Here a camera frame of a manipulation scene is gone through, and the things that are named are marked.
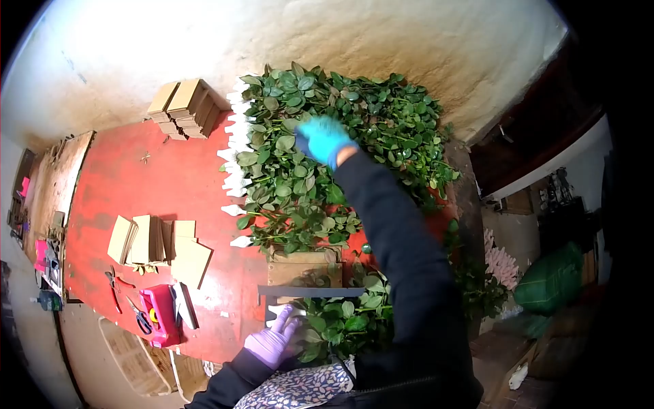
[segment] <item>black sleeve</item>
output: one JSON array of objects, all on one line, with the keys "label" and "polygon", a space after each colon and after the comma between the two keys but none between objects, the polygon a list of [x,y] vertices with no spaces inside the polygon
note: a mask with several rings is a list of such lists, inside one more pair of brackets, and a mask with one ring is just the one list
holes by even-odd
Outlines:
[{"label": "black sleeve", "polygon": [[209,380],[207,390],[198,392],[186,409],[233,408],[245,395],[270,378],[273,370],[259,361],[250,351],[242,349],[232,362]]},{"label": "black sleeve", "polygon": [[342,163],[334,177],[390,281],[394,343],[428,344],[442,354],[457,351],[470,365],[460,292],[443,247],[427,230],[413,200],[390,170],[372,163],[362,151]]}]

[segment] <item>pink object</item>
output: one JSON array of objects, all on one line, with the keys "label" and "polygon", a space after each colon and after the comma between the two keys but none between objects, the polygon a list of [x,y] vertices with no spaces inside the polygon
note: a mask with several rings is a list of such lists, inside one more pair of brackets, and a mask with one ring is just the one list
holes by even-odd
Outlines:
[{"label": "pink object", "polygon": [[37,261],[34,263],[34,268],[40,272],[45,272],[45,268],[48,265],[45,260],[45,252],[48,249],[48,243],[45,240],[34,240],[34,248],[36,248],[37,251]]},{"label": "pink object", "polygon": [[[139,291],[141,305],[152,324],[154,337],[150,341],[153,347],[163,348],[180,342],[179,330],[175,322],[175,306],[170,293],[171,286],[159,284]],[[150,310],[154,308],[157,322],[150,319]]]},{"label": "pink object", "polygon": [[270,329],[250,334],[245,338],[243,347],[270,369],[279,368],[282,361],[287,358],[284,356],[284,350],[300,325],[297,318],[288,320],[292,312],[293,306],[286,305]]},{"label": "pink object", "polygon": [[20,196],[22,196],[23,198],[25,198],[25,197],[27,197],[27,189],[29,188],[29,177],[24,177],[23,178],[22,186],[23,186],[23,190],[18,192],[18,194]]},{"label": "pink object", "polygon": [[519,267],[515,265],[515,258],[506,253],[504,247],[500,250],[493,247],[495,237],[492,230],[484,231],[484,248],[486,250],[486,274],[492,274],[497,281],[505,285],[509,290],[513,290],[518,285]]}]

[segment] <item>hand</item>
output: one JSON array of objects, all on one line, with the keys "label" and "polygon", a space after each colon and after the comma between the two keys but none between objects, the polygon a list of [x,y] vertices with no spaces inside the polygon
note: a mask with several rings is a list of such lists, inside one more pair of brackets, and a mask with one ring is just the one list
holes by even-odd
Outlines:
[{"label": "hand", "polygon": [[337,156],[344,147],[358,145],[347,135],[343,125],[330,116],[318,116],[296,126],[296,146],[307,156],[332,170],[338,167]]},{"label": "hand", "polygon": [[300,320],[297,318],[288,320],[292,311],[293,306],[286,305],[270,329],[250,334],[245,338],[243,347],[270,369],[279,368],[279,365],[286,358],[284,350],[300,325]]}]

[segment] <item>blue glove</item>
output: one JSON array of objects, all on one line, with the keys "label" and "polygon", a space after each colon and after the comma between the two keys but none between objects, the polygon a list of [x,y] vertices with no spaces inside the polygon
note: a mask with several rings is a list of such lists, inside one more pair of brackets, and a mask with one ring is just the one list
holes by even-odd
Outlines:
[{"label": "blue glove", "polygon": [[318,116],[295,127],[296,146],[305,155],[336,169],[336,155],[347,146],[357,147],[343,125],[330,116]]}]

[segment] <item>wooden table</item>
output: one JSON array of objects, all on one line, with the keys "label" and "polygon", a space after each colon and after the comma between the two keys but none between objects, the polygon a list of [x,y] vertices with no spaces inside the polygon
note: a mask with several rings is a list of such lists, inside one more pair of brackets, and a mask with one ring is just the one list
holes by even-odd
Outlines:
[{"label": "wooden table", "polygon": [[[125,296],[135,300],[138,289],[174,281],[169,268],[140,276],[107,255],[116,216],[151,214],[163,220],[195,220],[198,242],[214,251],[201,289],[190,290],[199,328],[190,330],[182,324],[179,350],[217,363],[232,359],[248,334],[263,329],[264,308],[257,306],[257,285],[265,285],[267,278],[266,258],[257,247],[229,246],[248,230],[237,230],[236,219],[220,210],[220,206],[245,200],[228,197],[221,188],[226,174],[218,171],[224,161],[216,151],[227,148],[224,128],[233,123],[226,119],[229,114],[220,114],[206,140],[163,143],[165,135],[150,120],[98,132],[73,197],[64,261],[65,286],[76,297],[121,327],[143,336]],[[140,161],[146,152],[150,153],[147,164]],[[429,221],[430,226],[442,231],[454,211],[450,208],[442,212]],[[363,232],[349,240],[351,249],[357,250],[365,242]],[[350,250],[343,251],[345,262],[353,258]],[[364,255],[362,261],[370,261],[369,256]],[[110,264],[117,275],[136,285],[135,290],[119,288],[122,315],[114,308],[103,273]]]}]

